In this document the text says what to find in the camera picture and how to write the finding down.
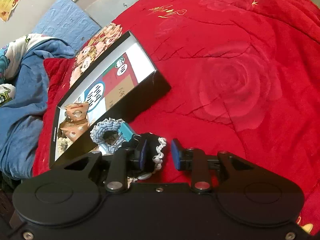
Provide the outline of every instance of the black box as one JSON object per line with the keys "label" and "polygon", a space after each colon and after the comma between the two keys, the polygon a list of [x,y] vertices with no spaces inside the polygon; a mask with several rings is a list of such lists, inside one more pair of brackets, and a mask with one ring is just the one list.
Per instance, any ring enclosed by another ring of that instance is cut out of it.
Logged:
{"label": "black box", "polygon": [[[123,75],[122,72],[127,72],[126,77],[120,77]],[[103,88],[102,93],[109,90],[106,81],[108,84],[117,85],[111,87],[108,94],[102,94],[102,97],[100,88]],[[130,122],[170,89],[170,85],[157,70],[135,36],[130,31],[124,33],[89,66],[57,105],[52,127],[49,167],[62,165],[94,149],[97,144],[91,140],[90,131],[98,122],[109,117]],[[90,128],[57,158],[59,155],[57,150],[58,129],[65,118],[64,106],[77,101],[90,101],[90,107],[94,105],[92,110],[89,108],[90,113],[96,108],[98,110],[95,112],[102,113],[104,107],[106,112],[97,120],[93,119]]]}

